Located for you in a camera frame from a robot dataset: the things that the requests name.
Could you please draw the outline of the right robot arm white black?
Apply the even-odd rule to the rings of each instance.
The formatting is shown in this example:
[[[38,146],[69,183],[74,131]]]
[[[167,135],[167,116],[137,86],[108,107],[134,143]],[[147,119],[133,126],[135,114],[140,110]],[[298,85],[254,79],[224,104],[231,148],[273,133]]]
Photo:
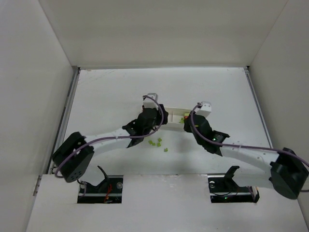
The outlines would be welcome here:
[[[224,140],[229,135],[213,130],[204,116],[185,116],[184,131],[192,133],[197,144],[207,152],[254,167],[244,169],[234,166],[226,172],[225,183],[232,191],[244,186],[272,188],[281,196],[296,200],[309,176],[305,167],[307,163],[292,150],[251,147],[240,143],[228,146]]]

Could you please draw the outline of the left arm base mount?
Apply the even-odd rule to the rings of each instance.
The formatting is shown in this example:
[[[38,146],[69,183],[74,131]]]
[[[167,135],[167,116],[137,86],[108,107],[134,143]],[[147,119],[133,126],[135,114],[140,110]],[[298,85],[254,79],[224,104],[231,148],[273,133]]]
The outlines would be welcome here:
[[[79,204],[117,204],[122,202],[123,175],[108,175],[99,165],[99,171],[90,171],[90,177],[100,180],[99,183],[90,183],[85,180],[77,180]]]

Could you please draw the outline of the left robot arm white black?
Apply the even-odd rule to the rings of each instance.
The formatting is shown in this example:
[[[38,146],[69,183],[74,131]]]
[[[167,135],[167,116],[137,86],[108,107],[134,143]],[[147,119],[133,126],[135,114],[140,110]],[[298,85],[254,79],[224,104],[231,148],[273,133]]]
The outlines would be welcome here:
[[[55,177],[63,178],[67,183],[74,182],[86,173],[93,157],[143,142],[145,137],[168,122],[169,113],[162,104],[159,106],[158,109],[143,108],[136,119],[110,133],[93,136],[72,133],[52,155]]]

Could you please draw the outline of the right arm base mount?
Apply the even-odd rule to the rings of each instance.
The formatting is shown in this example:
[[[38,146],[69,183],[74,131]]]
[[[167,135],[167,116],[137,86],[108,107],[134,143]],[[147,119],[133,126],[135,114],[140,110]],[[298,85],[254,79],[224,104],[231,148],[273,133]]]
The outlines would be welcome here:
[[[211,203],[257,203],[260,194],[257,187],[240,187],[233,180],[239,166],[231,166],[225,174],[208,175]]]

